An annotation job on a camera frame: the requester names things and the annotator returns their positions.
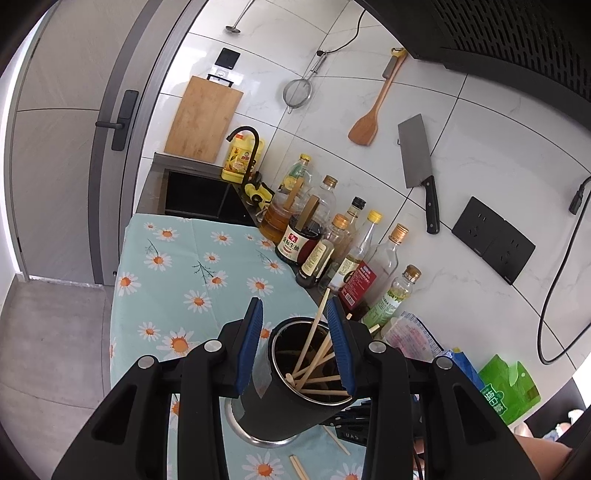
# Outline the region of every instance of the bamboo cutting board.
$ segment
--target bamboo cutting board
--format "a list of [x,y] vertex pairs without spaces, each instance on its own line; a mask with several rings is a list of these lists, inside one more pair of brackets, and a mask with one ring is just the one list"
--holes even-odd
[[164,152],[215,162],[241,98],[240,90],[191,77],[170,128]]

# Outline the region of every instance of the cleaver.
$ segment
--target cleaver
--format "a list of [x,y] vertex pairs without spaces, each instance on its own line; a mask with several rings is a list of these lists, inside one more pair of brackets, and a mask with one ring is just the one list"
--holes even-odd
[[437,190],[435,189],[427,134],[421,114],[398,124],[398,138],[407,188],[419,185],[425,187],[427,233],[433,235],[439,233],[439,203],[437,202]]

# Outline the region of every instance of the black knife handle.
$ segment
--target black knife handle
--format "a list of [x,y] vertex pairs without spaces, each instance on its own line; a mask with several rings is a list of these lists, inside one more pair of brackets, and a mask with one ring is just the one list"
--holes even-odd
[[421,182],[425,187],[425,213],[427,217],[427,233],[439,233],[439,203],[435,189],[435,177],[431,175]]

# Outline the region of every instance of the black cable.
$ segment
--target black cable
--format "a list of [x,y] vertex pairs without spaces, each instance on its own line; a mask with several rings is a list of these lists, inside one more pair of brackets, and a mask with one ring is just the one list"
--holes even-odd
[[417,451],[413,448],[414,463],[417,465],[418,480],[423,480],[423,469],[421,468],[421,460],[417,455]]
[[367,11],[366,9],[363,9],[363,11],[361,12],[361,15],[359,16],[359,20],[357,20],[357,32],[355,32],[355,36],[353,38],[351,38],[351,40],[349,40],[345,45],[341,45],[339,48],[336,48],[334,50],[330,50],[330,51],[322,51],[322,50],[319,50],[319,51],[316,52],[316,55],[318,55],[319,57],[321,57],[322,55],[326,55],[328,53],[334,53],[335,51],[339,51],[341,48],[345,48],[353,40],[355,40],[357,38],[357,35],[359,35],[359,27],[361,26],[361,19],[363,17],[363,14],[366,11]]
[[[578,199],[583,199],[583,190],[585,188],[585,185],[588,184],[588,182],[591,181],[591,177],[589,177],[588,179],[586,179],[581,186],[579,187],[579,190],[577,191],[576,195],[574,196],[573,201],[571,202],[571,206],[569,208],[570,212],[574,215],[576,215],[577,210],[579,210],[579,206],[580,206],[580,202],[578,202]],[[546,295],[546,300],[544,301],[544,307],[542,307],[542,313],[540,315],[540,322],[538,324],[538,341],[537,341],[537,347],[538,347],[538,357],[540,359],[540,362],[542,362],[544,365],[550,365],[553,364],[554,362],[556,362],[556,360],[558,360],[559,358],[561,358],[562,356],[564,356],[570,349],[571,347],[577,343],[577,341],[587,332],[587,330],[589,330],[589,328],[591,327],[591,322],[581,331],[581,333],[579,333],[576,338],[570,342],[570,345],[567,348],[564,348],[558,355],[556,355],[554,358],[551,358],[550,360],[546,360],[544,358],[544,354],[542,353],[542,327],[544,326],[544,317],[546,316],[546,309],[548,308],[548,304],[550,303],[550,298],[552,296],[552,292],[554,291],[554,288],[556,286],[556,284],[558,283],[558,280],[560,278],[560,275],[562,273],[562,271],[564,270],[564,266],[566,265],[566,262],[569,259],[569,255],[570,255],[570,251],[573,247],[573,243],[574,243],[574,239],[577,236],[577,232],[579,231],[579,227],[581,226],[581,222],[583,221],[583,216],[585,214],[585,210],[587,210],[587,206],[589,205],[589,199],[591,199],[591,192],[589,193],[589,195],[587,195],[587,200],[585,200],[585,204],[583,205],[583,210],[581,210],[581,215],[579,216],[579,220],[577,220],[577,224],[574,227],[574,231],[572,236],[570,237],[570,242],[569,242],[569,246],[566,249],[566,253],[564,255],[564,258],[562,260],[562,263],[560,264],[560,268],[558,269],[558,273],[556,274],[556,276],[554,277],[554,281],[552,282],[552,285],[550,286],[550,289],[548,291],[548,294]]]

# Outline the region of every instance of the gray door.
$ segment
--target gray door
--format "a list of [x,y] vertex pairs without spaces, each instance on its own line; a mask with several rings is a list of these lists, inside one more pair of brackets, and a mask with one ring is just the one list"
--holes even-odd
[[[8,204],[25,275],[114,284],[121,210],[131,216],[124,170],[132,196],[143,142],[134,134],[137,112],[143,105],[151,113],[155,95],[144,90],[156,66],[168,68],[176,48],[162,53],[192,3],[194,18],[204,0],[61,0],[46,20],[12,113]],[[117,122],[126,90],[138,100],[125,148],[112,150],[114,130],[95,122]]]

